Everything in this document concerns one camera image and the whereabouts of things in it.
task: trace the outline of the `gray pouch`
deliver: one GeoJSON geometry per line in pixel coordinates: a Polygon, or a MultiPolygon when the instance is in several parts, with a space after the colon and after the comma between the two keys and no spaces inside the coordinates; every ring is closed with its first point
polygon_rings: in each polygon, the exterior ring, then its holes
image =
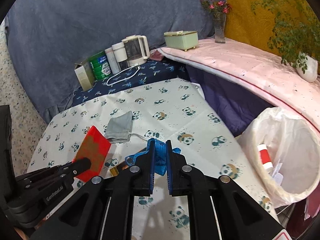
{"type": "Polygon", "coordinates": [[[132,131],[132,111],[119,117],[111,118],[104,137],[110,143],[128,142],[132,131]]]}

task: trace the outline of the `terrazzo floor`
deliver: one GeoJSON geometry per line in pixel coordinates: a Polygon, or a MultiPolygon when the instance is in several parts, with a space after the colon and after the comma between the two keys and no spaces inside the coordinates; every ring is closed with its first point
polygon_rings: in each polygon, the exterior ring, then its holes
{"type": "Polygon", "coordinates": [[[0,105],[10,105],[12,162],[16,176],[26,173],[33,152],[47,125],[22,88],[6,45],[4,22],[0,25],[0,105]]]}

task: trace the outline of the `green can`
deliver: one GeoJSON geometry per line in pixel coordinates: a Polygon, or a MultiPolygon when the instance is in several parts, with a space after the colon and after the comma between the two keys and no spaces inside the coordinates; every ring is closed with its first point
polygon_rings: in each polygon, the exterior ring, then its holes
{"type": "Polygon", "coordinates": [[[102,71],[102,66],[100,66],[100,67],[95,67],[94,69],[93,69],[93,72],[94,73],[101,73],[101,71],[102,71]]]}
{"type": "Polygon", "coordinates": [[[105,79],[105,78],[107,78],[108,76],[106,76],[105,74],[102,74],[102,75],[94,75],[95,76],[95,78],[96,78],[96,80],[102,80],[102,79],[105,79]]]}
{"type": "Polygon", "coordinates": [[[93,74],[97,80],[111,76],[111,68],[104,51],[101,51],[88,58],[93,74]]]}

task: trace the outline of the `pink blanket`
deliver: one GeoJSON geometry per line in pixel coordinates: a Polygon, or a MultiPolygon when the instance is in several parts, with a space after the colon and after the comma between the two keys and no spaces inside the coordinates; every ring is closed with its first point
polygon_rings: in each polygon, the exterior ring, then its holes
{"type": "Polygon", "coordinates": [[[199,47],[187,52],[160,48],[167,58],[216,74],[247,88],[274,106],[301,115],[320,137],[320,81],[303,80],[281,58],[256,47],[226,39],[217,44],[214,39],[199,41],[199,47]]]}

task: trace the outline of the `cardboard box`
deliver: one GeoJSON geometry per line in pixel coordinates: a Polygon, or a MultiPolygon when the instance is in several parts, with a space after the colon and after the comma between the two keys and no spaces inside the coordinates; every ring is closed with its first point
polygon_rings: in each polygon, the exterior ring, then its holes
{"type": "Polygon", "coordinates": [[[93,87],[95,81],[92,69],[87,59],[78,60],[79,63],[75,63],[75,73],[82,86],[83,91],[87,91],[93,87]]]}

